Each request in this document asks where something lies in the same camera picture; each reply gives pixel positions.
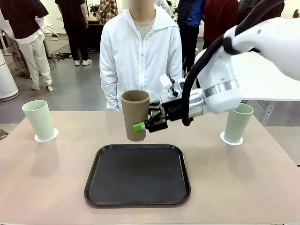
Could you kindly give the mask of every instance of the cup rim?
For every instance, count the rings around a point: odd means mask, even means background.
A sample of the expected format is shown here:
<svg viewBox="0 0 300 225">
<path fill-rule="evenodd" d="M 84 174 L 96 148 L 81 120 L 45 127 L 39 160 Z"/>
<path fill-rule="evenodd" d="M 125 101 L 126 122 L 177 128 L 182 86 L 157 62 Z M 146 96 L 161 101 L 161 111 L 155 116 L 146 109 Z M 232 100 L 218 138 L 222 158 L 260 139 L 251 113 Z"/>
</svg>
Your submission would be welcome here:
<svg viewBox="0 0 300 225">
<path fill-rule="evenodd" d="M 142 91 L 144 93 L 146 93 L 148 95 L 147 98 L 143 99 L 143 100 L 140 100 L 140 101 L 130 101 L 130 100 L 127 100 L 125 98 L 123 98 L 123 94 L 126 93 L 126 92 L 130 92 L 130 91 Z M 121 99 L 122 101 L 126 102 L 126 103 L 131 103 L 131 104 L 140 104 L 140 103 L 143 103 L 143 102 L 147 102 L 149 99 L 150 99 L 150 95 L 148 92 L 144 91 L 144 90 L 128 90 L 128 91 L 125 91 L 121 94 Z"/>
<path fill-rule="evenodd" d="M 251 108 L 251 112 L 249 112 L 249 113 L 242 113 L 242 112 L 235 111 L 236 109 L 234 109 L 233 111 L 234 111 L 235 113 L 238 113 L 238 114 L 241 114 L 241 115 L 249 115 L 249 114 L 252 114 L 252 113 L 254 112 L 254 109 L 253 109 L 251 106 L 249 106 L 248 104 L 245 104 L 245 103 L 241 103 L 241 104 L 250 107 L 250 108 Z"/>
<path fill-rule="evenodd" d="M 43 107 L 40 107 L 40 108 L 34 109 L 34 110 L 25 110 L 25 109 L 24 109 L 24 107 L 26 107 L 27 104 L 33 103 L 33 102 L 44 102 L 45 105 L 44 105 Z M 45 100 L 33 100 L 33 101 L 30 101 L 30 102 L 25 103 L 25 104 L 22 106 L 22 110 L 25 111 L 25 112 L 34 112 L 34 111 L 41 110 L 41 109 L 45 108 L 47 105 L 48 105 L 48 103 L 47 103 Z"/>
</svg>

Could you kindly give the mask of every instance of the white pants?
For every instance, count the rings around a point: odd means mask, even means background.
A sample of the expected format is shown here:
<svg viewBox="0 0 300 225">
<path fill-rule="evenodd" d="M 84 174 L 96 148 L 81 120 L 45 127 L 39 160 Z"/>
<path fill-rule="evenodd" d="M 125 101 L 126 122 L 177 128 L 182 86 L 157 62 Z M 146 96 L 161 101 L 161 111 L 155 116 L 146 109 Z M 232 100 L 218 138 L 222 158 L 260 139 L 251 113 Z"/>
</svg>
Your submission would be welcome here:
<svg viewBox="0 0 300 225">
<path fill-rule="evenodd" d="M 28 69 L 33 81 L 32 88 L 39 90 L 38 70 L 40 70 L 46 86 L 50 86 L 52 82 L 50 75 L 50 66 L 46 56 L 43 38 L 39 36 L 36 40 L 30 43 L 18 43 L 18 46 L 23 53 L 24 58 L 26 59 Z"/>
</svg>

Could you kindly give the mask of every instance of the tray rim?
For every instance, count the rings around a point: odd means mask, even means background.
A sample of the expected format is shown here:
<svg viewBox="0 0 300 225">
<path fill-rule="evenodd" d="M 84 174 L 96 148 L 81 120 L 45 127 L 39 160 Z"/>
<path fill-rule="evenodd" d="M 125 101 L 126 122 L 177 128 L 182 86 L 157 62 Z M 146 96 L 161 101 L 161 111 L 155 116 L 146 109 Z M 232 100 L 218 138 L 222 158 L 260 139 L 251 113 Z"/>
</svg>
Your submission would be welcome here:
<svg viewBox="0 0 300 225">
<path fill-rule="evenodd" d="M 174 202 L 174 203 L 160 203 L 160 204 L 156 204 L 156 203 L 138 203 L 138 204 L 131 204 L 131 203 L 106 203 L 106 204 L 99 204 L 97 202 L 94 202 L 91 198 L 90 198 L 90 187 L 91 187 L 91 183 L 93 181 L 94 175 L 95 175 L 95 171 L 96 168 L 98 166 L 98 161 L 99 158 L 101 156 L 102 153 L 104 153 L 105 151 L 108 150 L 112 150 L 113 147 L 115 146 L 119 146 L 119 147 L 124 147 L 124 149 L 129 149 L 129 148 L 133 148 L 134 146 L 139 146 L 139 148 L 141 149 L 148 149 L 151 146 L 160 146 L 160 148 L 162 149 L 172 149 L 174 151 L 176 151 L 180 157 L 180 166 L 181 166 L 181 170 L 182 170 L 182 176 L 183 176 L 183 181 L 184 181 L 184 185 L 186 188 L 186 194 L 183 197 L 183 199 L 181 199 L 178 202 Z M 96 155 L 95 158 L 93 160 L 93 164 L 84 188 L 84 197 L 86 199 L 86 201 L 94 206 L 173 206 L 173 205 L 180 205 L 183 204 L 190 196 L 191 194 L 191 186 L 190 186 L 190 182 L 189 182 L 189 178 L 188 178 L 188 172 L 187 172 L 187 168 L 186 168 L 186 164 L 185 164 L 185 160 L 184 160 L 184 155 L 182 153 L 182 151 L 175 145 L 171 145 L 171 144 L 109 144 L 106 145 L 102 148 L 100 148 Z"/>
</svg>

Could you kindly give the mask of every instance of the black hose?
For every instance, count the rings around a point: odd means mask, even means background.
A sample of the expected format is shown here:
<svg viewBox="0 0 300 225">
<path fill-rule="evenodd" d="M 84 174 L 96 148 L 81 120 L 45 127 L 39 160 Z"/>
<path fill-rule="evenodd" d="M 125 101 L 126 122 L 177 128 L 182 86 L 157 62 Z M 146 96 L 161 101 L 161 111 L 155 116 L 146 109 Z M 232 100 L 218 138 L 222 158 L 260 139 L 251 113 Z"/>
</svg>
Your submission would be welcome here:
<svg viewBox="0 0 300 225">
<path fill-rule="evenodd" d="M 238 35 L 257 24 L 261 17 L 276 5 L 284 2 L 284 0 L 262 0 L 250 12 L 250 14 L 236 28 L 235 35 Z M 188 116 L 189 97 L 193 84 L 199 73 L 206 67 L 215 52 L 222 46 L 224 35 L 219 36 L 204 52 L 200 59 L 195 63 L 189 72 L 183 86 L 181 98 L 182 123 L 189 126 L 192 118 Z"/>
</svg>

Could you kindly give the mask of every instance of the white scalloped doily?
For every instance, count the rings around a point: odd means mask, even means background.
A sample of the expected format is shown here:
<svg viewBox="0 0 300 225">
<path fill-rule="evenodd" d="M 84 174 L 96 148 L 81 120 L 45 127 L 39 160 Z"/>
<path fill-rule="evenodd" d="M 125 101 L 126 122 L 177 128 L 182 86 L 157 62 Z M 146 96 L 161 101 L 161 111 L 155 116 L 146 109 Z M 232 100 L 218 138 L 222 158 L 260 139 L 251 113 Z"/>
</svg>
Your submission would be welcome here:
<svg viewBox="0 0 300 225">
<path fill-rule="evenodd" d="M 241 137 L 241 138 L 240 138 L 240 141 L 239 141 L 238 143 L 231 143 L 231 142 L 225 140 L 224 134 L 225 134 L 225 131 L 223 131 L 222 133 L 220 133 L 220 138 L 221 138 L 221 140 L 222 140 L 223 142 L 225 142 L 226 144 L 237 146 L 237 145 L 243 144 L 243 142 L 244 142 L 244 139 Z"/>
<path fill-rule="evenodd" d="M 41 141 L 41 140 L 39 140 L 39 138 L 38 138 L 37 135 L 34 135 L 34 140 L 36 140 L 37 142 L 48 142 L 48 141 L 54 139 L 59 133 L 60 133 L 59 130 L 57 128 L 54 128 L 54 136 L 53 136 L 53 138 L 51 138 L 49 140 Z"/>
</svg>

